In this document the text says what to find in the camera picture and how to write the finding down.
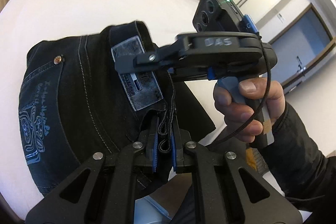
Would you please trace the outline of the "light blue plastic stool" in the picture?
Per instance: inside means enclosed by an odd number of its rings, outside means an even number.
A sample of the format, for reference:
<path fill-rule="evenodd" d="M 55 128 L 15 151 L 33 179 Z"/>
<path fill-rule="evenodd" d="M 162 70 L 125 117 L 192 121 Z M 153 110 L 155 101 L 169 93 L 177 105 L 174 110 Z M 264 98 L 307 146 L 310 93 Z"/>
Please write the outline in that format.
<path fill-rule="evenodd" d="M 135 201 L 134 224 L 164 224 L 170 221 L 168 211 L 151 196 Z"/>

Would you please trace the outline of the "white bed mattress sheet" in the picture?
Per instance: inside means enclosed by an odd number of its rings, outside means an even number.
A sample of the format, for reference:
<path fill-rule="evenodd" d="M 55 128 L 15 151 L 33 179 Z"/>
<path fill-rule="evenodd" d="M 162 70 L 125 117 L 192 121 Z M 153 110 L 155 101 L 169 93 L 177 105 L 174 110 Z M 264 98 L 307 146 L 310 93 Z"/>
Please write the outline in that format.
<path fill-rule="evenodd" d="M 198 0 L 9 0 L 1 10 L 1 194 L 19 219 L 42 195 L 23 153 L 18 97 L 26 55 L 42 40 L 95 34 L 112 24 L 144 21 L 163 46 L 193 31 Z"/>

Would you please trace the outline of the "black jacket sleeve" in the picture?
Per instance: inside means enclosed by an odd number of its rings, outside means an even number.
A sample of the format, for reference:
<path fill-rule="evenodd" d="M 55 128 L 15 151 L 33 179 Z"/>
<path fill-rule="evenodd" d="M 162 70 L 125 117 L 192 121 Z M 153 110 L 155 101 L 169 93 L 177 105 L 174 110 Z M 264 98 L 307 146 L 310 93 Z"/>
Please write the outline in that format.
<path fill-rule="evenodd" d="M 274 142 L 259 149 L 285 197 L 321 220 L 335 211 L 335 157 L 325 157 L 294 108 L 272 127 Z"/>

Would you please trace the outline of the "black jeans pants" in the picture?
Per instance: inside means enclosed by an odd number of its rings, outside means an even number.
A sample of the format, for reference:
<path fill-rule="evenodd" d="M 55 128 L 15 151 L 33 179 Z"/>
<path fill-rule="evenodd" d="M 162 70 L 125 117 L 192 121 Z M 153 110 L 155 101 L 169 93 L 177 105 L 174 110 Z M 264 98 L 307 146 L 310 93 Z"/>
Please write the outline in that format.
<path fill-rule="evenodd" d="M 144 22 L 106 27 L 99 34 L 42 41 L 27 54 L 18 118 L 25 159 L 39 192 L 49 194 L 96 152 L 119 153 L 157 126 L 158 164 L 137 176 L 142 198 L 167 183 L 171 170 L 169 117 L 195 141 L 215 129 L 205 109 L 184 83 L 157 75 L 163 99 L 135 111 L 114 68 L 111 49 L 138 38 L 153 50 Z"/>

